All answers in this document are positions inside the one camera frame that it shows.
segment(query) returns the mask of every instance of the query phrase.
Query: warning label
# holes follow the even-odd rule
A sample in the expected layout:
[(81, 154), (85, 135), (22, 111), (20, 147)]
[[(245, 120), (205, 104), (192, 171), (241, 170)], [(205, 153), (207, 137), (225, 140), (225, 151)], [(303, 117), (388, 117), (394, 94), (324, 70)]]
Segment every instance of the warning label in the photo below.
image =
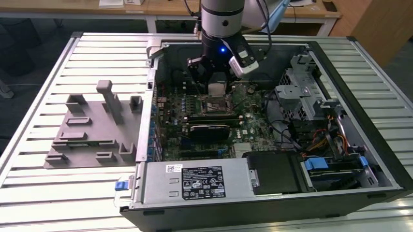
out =
[(181, 198), (184, 200), (225, 197), (221, 166), (181, 169)]

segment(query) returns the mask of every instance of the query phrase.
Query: metal bracket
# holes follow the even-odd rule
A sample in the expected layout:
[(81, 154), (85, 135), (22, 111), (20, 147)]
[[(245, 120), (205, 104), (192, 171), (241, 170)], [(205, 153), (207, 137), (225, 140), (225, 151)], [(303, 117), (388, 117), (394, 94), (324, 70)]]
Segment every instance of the metal bracket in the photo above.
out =
[(334, 109), (338, 105), (339, 105), (338, 100), (326, 100), (326, 101), (318, 100), (316, 102), (314, 102), (314, 105), (312, 105), (314, 112), (315, 112), (314, 116), (322, 117), (323, 109)]
[(161, 40), (148, 40), (147, 45), (147, 56), (148, 59), (153, 59), (156, 56), (161, 54)]

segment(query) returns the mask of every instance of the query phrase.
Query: blue latch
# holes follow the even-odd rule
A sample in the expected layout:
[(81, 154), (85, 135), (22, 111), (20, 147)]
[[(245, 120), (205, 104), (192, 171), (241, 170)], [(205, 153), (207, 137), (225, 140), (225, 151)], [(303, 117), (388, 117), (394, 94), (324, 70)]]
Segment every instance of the blue latch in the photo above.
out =
[(328, 168), (327, 162), (324, 161), (324, 158), (308, 158), (304, 162), (303, 162), (304, 168), (307, 170), (312, 170), (312, 169), (326, 169)]
[(367, 167), (368, 166), (367, 159), (363, 156), (358, 157), (358, 159), (359, 159), (362, 167), (363, 168)]
[(125, 180), (125, 181), (116, 181), (114, 183), (114, 191), (126, 191), (129, 190), (129, 181)]

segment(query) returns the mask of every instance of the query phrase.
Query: metal table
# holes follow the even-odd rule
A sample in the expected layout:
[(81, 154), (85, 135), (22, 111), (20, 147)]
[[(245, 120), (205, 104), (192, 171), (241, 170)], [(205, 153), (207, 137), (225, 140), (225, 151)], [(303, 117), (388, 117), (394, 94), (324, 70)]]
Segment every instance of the metal table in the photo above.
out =
[[(184, 34), (110, 33), (84, 33), (78, 38), (70, 38), (0, 159), (0, 227), (5, 231), (139, 231), (113, 206), (113, 182), (120, 176), (132, 174), (133, 167), (45, 170), (42, 164), (66, 112), (62, 103), (68, 94), (82, 93), (88, 101), (101, 101), (94, 84), (97, 80), (109, 79), (112, 91), (120, 99), (143, 96), (147, 73), (151, 72), (145, 63), (147, 45), (160, 39), (196, 38)], [(266, 37), (247, 36), (247, 39), (264, 41)], [(343, 37), (311, 39), (319, 43), (407, 172), (413, 174), (413, 104), (358, 42)], [(274, 36), (272, 40), (299, 41), (308, 40), (308, 37)], [(120, 197), (128, 197), (131, 193), (124, 191), (120, 194)], [(371, 205), (344, 217), (221, 230), (402, 232), (413, 230), (411, 216), (413, 200), (406, 197)]]

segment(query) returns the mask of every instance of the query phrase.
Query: white sticker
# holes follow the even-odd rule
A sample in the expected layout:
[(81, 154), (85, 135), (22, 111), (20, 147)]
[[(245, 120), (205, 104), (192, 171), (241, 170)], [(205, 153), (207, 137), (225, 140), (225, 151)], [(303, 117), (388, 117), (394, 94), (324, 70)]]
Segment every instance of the white sticker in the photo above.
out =
[(239, 57), (240, 58), (245, 58), (247, 57), (247, 52), (245, 51), (241, 51), (237, 53)]
[(168, 164), (165, 168), (167, 173), (179, 173), (181, 172), (181, 164)]
[(129, 14), (143, 14), (143, 11), (125, 11)]
[(324, 17), (326, 18), (339, 18), (339, 15), (327, 14)]
[(224, 192), (225, 190), (223, 188), (215, 189), (213, 192), (219, 193), (219, 192)]

